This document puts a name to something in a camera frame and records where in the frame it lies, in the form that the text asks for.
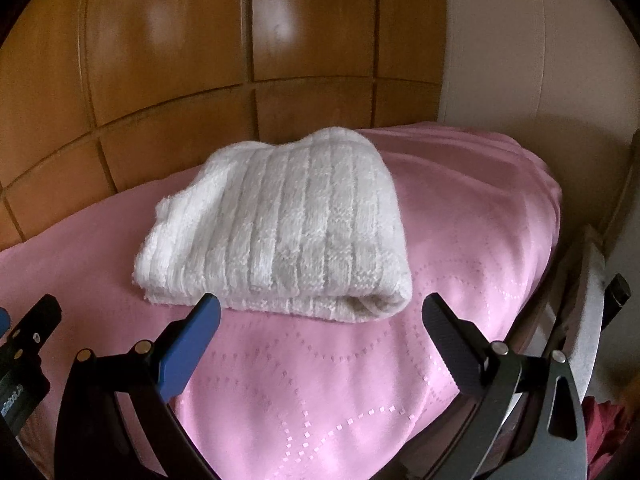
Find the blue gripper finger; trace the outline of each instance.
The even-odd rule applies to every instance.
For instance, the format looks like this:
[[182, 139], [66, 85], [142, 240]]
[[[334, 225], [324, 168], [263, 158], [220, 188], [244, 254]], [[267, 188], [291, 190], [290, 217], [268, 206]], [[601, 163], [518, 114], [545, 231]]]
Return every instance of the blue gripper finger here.
[[11, 318], [9, 313], [0, 306], [0, 337], [11, 327]]
[[205, 294], [189, 315], [169, 323], [154, 343], [152, 366], [164, 402], [184, 390], [220, 325], [220, 302]]

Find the brown wooden panel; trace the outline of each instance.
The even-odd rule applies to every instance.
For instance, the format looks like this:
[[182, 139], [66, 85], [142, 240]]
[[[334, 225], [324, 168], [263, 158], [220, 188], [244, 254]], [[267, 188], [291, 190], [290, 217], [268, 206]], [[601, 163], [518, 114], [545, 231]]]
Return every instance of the brown wooden panel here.
[[253, 0], [257, 80], [372, 75], [375, 0]]
[[12, 245], [19, 244], [21, 241], [20, 235], [9, 216], [4, 202], [0, 200], [0, 251]]
[[31, 0], [0, 48], [4, 186], [89, 129], [78, 68], [79, 0]]
[[378, 75], [442, 82], [447, 0], [380, 0]]
[[263, 83], [255, 91], [260, 140], [291, 142], [326, 126], [368, 128], [368, 79], [293, 79]]
[[111, 195], [95, 141], [51, 157], [6, 192], [27, 238]]
[[87, 67], [98, 126], [244, 80], [240, 0], [89, 0]]
[[107, 126], [102, 146], [116, 187], [122, 191], [192, 168], [227, 144], [252, 139], [248, 93], [223, 89]]
[[378, 79], [373, 125], [380, 128], [435, 121], [439, 103], [439, 85]]

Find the red fabric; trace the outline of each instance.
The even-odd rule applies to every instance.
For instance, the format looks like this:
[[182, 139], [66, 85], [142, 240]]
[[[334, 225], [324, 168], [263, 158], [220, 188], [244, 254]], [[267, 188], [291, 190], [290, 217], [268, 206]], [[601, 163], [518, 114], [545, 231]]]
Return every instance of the red fabric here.
[[584, 398], [582, 413], [587, 431], [588, 480], [594, 480], [626, 438], [628, 418], [623, 406], [609, 401], [598, 404], [593, 397]]

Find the wood paneling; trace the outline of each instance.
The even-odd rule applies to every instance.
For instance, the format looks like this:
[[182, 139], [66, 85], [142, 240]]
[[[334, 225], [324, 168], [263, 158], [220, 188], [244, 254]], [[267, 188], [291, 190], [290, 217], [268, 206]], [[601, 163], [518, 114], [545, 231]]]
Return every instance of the wood paneling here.
[[0, 182], [89, 130], [79, 0], [31, 0], [0, 48]]
[[87, 9], [98, 126], [244, 79], [240, 0], [89, 0]]
[[6, 198], [27, 238], [111, 195], [95, 141], [84, 142], [34, 168]]
[[257, 80], [371, 75], [375, 0], [253, 0]]
[[14, 222], [11, 220], [4, 202], [0, 200], [0, 251], [20, 242], [20, 235]]
[[255, 91], [260, 140], [291, 142], [326, 126], [368, 128], [372, 83], [367, 79], [293, 79]]
[[378, 128], [435, 121], [439, 102], [439, 85], [379, 79], [373, 125]]
[[378, 76], [441, 83], [447, 0], [380, 0]]
[[254, 139], [249, 94], [223, 89], [153, 108], [106, 127], [102, 146], [118, 191], [203, 163]]

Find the white knit fabric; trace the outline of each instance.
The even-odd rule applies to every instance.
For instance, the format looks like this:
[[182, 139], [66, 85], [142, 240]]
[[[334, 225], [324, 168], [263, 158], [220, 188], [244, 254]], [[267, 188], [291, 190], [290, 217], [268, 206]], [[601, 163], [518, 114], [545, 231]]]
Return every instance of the white knit fabric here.
[[215, 152], [156, 206], [134, 280], [154, 303], [212, 292], [236, 310], [345, 322], [391, 316], [412, 296], [391, 176], [344, 128]]

